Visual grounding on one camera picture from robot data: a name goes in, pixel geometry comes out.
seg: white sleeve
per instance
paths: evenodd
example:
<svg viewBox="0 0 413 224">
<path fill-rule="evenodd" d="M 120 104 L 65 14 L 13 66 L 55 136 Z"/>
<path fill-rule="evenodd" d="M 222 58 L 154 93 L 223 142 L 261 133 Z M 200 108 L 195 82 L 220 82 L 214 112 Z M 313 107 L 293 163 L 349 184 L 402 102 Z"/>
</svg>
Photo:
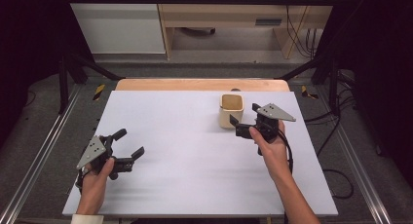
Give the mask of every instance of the white sleeve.
<svg viewBox="0 0 413 224">
<path fill-rule="evenodd" d="M 102 224 L 103 216 L 102 215 L 80 215 L 73 214 L 71 224 Z"/>
</svg>

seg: human hand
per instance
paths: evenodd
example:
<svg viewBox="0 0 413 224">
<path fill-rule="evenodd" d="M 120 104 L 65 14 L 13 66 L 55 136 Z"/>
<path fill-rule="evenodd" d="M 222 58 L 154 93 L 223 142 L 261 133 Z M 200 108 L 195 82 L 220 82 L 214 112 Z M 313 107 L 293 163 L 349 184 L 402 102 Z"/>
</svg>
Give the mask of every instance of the human hand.
<svg viewBox="0 0 413 224">
<path fill-rule="evenodd" d="M 279 120 L 279 129 L 285 133 L 285 125 L 281 120 Z M 261 133 L 256 128 L 250 127 L 249 133 L 255 143 L 258 144 L 268 172 L 274 181 L 276 181 L 280 174 L 284 173 L 286 170 L 289 171 L 286 147 L 279 136 L 269 143 L 262 137 Z"/>
<path fill-rule="evenodd" d="M 115 165 L 115 159 L 109 158 L 99 174 L 89 172 L 83 178 L 82 197 L 76 214 L 96 215 L 104 201 L 106 180 Z"/>
</svg>

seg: white tabletop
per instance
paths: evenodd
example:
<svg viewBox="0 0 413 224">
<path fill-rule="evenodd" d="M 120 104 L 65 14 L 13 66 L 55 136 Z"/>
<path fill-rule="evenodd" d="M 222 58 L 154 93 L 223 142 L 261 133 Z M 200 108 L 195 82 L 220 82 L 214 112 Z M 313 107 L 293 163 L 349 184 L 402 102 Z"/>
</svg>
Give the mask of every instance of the white tabletop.
<svg viewBox="0 0 413 224">
<path fill-rule="evenodd" d="M 219 127 L 219 97 L 228 92 L 114 91 L 96 135 L 126 129 L 114 141 L 122 158 L 144 146 L 132 172 L 108 180 L 101 214 L 120 217 L 276 216 L 283 207 L 257 145 Z M 242 122 L 254 124 L 252 103 L 275 103 L 297 119 L 285 122 L 294 159 L 293 176 L 319 216 L 337 215 L 297 100 L 292 92 L 237 92 Z M 76 212 L 76 187 L 64 215 Z"/>
</svg>

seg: cabinet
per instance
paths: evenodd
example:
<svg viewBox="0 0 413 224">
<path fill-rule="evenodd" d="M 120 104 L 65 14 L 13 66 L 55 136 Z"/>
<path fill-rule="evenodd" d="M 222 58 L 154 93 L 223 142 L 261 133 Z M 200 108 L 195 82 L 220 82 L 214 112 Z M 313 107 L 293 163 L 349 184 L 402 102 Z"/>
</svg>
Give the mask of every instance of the cabinet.
<svg viewBox="0 0 413 224">
<path fill-rule="evenodd" d="M 323 29 L 331 8 L 290 6 L 289 18 L 296 30 Z M 160 4 L 159 11 L 168 57 L 176 27 L 273 27 L 285 58 L 290 58 L 297 40 L 291 25 L 292 38 L 287 32 L 286 6 Z"/>
<path fill-rule="evenodd" d="M 96 54 L 164 54 L 155 4 L 71 4 Z"/>
</svg>

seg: black cable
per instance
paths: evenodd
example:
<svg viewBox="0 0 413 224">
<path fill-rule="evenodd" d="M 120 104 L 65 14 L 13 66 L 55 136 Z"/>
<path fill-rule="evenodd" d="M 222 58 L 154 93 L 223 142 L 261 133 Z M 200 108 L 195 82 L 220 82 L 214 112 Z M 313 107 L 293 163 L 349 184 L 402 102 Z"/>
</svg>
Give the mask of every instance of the black cable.
<svg viewBox="0 0 413 224">
<path fill-rule="evenodd" d="M 292 174 L 292 170 L 294 168 L 294 161 L 292 160 L 292 150 L 291 147 L 289 146 L 288 140 L 285 137 L 285 134 L 279 129 L 278 137 L 283 141 L 287 151 L 288 151 L 288 168 L 289 171 Z M 284 224 L 288 224 L 288 216 L 286 215 L 286 212 L 284 213 Z"/>
<path fill-rule="evenodd" d="M 354 193 L 355 193 L 355 186 L 353 185 L 352 181 L 350 181 L 350 178 L 342 171 L 337 170 L 337 169 L 331 169 L 331 168 L 325 168 L 322 170 L 323 172 L 335 172 L 338 173 L 340 175 L 342 175 L 344 178 L 346 178 L 346 180 L 349 182 L 350 184 L 350 193 L 348 195 L 345 196 L 337 196 L 337 195 L 333 195 L 333 198 L 337 198 L 337 199 L 341 199 L 341 200 L 345 200 L 350 198 Z"/>
<path fill-rule="evenodd" d="M 301 44 L 300 37 L 298 36 L 298 33 L 295 31 L 294 25 L 292 24 L 291 19 L 289 18 L 288 6 L 285 6 L 285 7 L 286 7 L 286 31 L 287 31 L 289 37 L 291 38 L 292 42 L 294 43 L 295 47 L 297 48 L 298 52 L 300 53 L 300 55 L 301 55 L 301 56 L 304 56 L 304 57 L 309 57 L 309 53 L 304 49 L 303 45 Z M 291 24 L 292 30 L 293 30 L 293 32 L 294 32 L 294 34 L 295 34 L 295 37 L 296 37 L 297 40 L 298 40 L 298 44 L 300 45 L 301 49 L 302 49 L 304 52 L 306 52 L 306 55 L 303 55 L 303 53 L 301 52 L 300 48 L 299 48 L 298 45 L 297 45 L 297 42 L 296 42 L 296 41 L 294 40 L 294 38 L 291 36 L 291 33 L 289 32 L 289 25 L 290 25 L 290 24 Z"/>
<path fill-rule="evenodd" d="M 313 59 L 314 56 L 316 55 L 316 36 L 317 36 L 317 29 L 314 28 L 314 31 L 313 31 L 313 42 L 312 42 L 312 45 L 311 45 L 312 59 Z"/>
<path fill-rule="evenodd" d="M 327 145 L 328 140 L 331 138 L 331 136 L 333 135 L 333 133 L 337 130 L 338 125 L 340 124 L 340 118 L 337 119 L 336 125 L 334 126 L 334 129 L 331 131 L 331 133 L 328 135 L 327 139 L 324 141 L 324 143 L 322 144 L 322 146 L 320 147 L 320 149 L 317 152 L 317 157 L 319 156 L 319 154 L 321 153 L 321 151 L 324 149 L 325 145 Z"/>
</svg>

